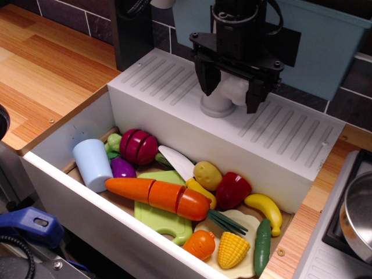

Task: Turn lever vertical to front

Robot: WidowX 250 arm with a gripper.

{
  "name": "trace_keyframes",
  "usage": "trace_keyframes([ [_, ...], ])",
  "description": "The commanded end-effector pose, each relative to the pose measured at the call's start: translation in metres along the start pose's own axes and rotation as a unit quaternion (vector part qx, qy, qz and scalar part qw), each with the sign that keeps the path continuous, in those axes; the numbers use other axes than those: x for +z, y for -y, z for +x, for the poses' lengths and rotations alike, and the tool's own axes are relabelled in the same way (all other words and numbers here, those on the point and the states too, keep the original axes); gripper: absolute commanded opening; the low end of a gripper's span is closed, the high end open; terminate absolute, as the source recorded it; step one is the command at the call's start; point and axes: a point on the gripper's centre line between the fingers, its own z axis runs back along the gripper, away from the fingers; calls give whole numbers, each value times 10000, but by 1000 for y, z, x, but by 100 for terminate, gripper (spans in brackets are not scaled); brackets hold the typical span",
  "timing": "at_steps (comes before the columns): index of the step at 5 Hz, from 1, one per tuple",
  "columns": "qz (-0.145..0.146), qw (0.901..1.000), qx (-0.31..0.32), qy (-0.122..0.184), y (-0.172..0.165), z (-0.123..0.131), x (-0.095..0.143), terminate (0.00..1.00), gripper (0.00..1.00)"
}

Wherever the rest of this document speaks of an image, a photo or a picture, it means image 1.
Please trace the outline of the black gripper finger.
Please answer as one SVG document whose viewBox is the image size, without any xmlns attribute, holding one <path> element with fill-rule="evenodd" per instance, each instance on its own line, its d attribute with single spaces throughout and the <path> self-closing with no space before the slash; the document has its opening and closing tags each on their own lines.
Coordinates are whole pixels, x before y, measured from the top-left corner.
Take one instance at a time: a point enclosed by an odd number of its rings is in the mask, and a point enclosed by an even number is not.
<svg viewBox="0 0 372 279">
<path fill-rule="evenodd" d="M 195 55 L 194 64 L 201 90 L 206 96 L 211 95 L 221 81 L 220 70 L 215 61 L 207 56 Z"/>
<path fill-rule="evenodd" d="M 247 114 L 256 113 L 259 105 L 266 100 L 272 84 L 266 80 L 254 79 L 249 82 L 245 96 Z"/>
</svg>

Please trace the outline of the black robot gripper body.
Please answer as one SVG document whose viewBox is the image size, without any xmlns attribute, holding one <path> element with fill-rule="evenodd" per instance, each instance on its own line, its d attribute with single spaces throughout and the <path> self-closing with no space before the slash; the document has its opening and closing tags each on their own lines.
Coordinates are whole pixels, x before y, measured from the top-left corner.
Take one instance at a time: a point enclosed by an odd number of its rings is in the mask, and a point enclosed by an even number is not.
<svg viewBox="0 0 372 279">
<path fill-rule="evenodd" d="M 192 33 L 192 54 L 209 57 L 220 72 L 224 71 L 244 80 L 266 80 L 277 87 L 283 63 L 265 47 L 264 40 L 278 35 L 284 25 L 266 25 L 267 6 L 281 15 L 276 1 L 215 1 L 211 8 L 213 33 Z"/>
</svg>

